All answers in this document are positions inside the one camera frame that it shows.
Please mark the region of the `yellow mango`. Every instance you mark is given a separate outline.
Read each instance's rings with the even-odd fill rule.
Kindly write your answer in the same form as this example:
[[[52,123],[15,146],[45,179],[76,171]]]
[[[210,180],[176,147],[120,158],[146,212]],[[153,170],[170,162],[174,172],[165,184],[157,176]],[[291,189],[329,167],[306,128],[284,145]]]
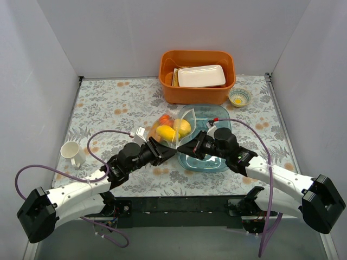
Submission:
[[[156,133],[164,140],[173,142],[175,139],[176,131],[168,125],[160,125],[156,128]]]

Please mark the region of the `pale yellow lemon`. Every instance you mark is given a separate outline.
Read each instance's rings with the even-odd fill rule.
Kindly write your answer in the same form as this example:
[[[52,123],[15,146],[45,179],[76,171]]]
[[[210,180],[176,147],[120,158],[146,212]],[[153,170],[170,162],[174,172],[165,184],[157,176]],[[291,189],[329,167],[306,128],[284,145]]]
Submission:
[[[190,134],[191,125],[184,119],[176,119],[173,124],[173,129],[183,138]]]

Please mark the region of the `clear zip top bag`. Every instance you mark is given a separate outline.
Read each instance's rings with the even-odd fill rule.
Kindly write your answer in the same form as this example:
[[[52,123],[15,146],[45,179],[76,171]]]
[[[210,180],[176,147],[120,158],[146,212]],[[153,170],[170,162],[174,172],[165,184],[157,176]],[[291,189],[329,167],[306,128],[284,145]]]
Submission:
[[[195,109],[186,106],[178,113],[166,112],[161,115],[153,123],[147,138],[154,138],[169,148],[177,148],[190,140],[196,125]]]

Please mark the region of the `small orange pumpkin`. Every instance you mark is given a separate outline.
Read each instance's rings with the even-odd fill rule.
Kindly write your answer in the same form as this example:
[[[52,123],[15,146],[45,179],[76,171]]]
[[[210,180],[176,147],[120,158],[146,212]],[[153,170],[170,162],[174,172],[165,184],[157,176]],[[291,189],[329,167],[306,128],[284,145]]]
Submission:
[[[169,116],[168,114],[164,114],[159,118],[159,124],[173,127],[174,119],[171,116]]]

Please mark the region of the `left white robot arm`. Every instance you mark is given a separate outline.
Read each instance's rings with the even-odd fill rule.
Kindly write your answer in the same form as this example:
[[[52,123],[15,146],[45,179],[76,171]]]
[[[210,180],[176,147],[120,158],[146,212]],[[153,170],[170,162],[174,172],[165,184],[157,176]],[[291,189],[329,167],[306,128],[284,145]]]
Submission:
[[[46,191],[42,187],[32,190],[17,212],[17,218],[29,241],[37,243],[71,220],[97,213],[111,216],[115,212],[115,199],[109,194],[110,190],[128,181],[130,173],[147,164],[160,165],[176,153],[174,148],[154,138],[142,145],[130,142],[82,181]]]

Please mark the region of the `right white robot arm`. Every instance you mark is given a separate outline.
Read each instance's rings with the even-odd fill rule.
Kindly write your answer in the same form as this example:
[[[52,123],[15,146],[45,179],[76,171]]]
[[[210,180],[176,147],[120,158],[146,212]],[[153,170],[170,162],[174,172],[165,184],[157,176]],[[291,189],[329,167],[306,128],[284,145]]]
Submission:
[[[190,157],[202,160],[206,155],[222,158],[230,170],[245,177],[272,184],[284,194],[271,200],[274,210],[303,218],[315,231],[330,233],[346,204],[332,180],[322,174],[310,177],[270,165],[263,157],[237,142],[228,128],[219,128],[213,136],[201,131],[177,149]]]

